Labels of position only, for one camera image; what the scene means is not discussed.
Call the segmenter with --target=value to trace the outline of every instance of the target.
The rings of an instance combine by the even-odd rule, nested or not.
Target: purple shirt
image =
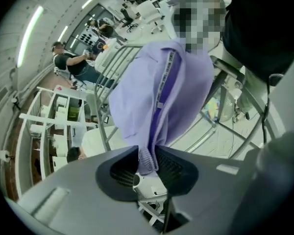
[[[181,39],[149,43],[129,64],[109,104],[123,140],[139,146],[141,175],[158,170],[155,145],[181,136],[199,114],[213,69],[206,50],[188,53]]]

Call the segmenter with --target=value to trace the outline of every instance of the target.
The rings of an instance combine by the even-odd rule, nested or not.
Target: black vent
[[[138,166],[137,156],[137,153],[131,153],[112,165],[110,175],[120,185],[130,188],[133,187],[134,176]]]

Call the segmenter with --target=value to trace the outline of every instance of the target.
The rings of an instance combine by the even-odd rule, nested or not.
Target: white chair
[[[162,15],[159,13],[159,10],[152,4],[150,0],[147,0],[136,7],[137,11],[141,15],[141,18],[144,19],[146,24],[154,23],[156,26],[151,29],[153,34],[155,29],[159,29],[162,32],[163,22],[161,21]]]

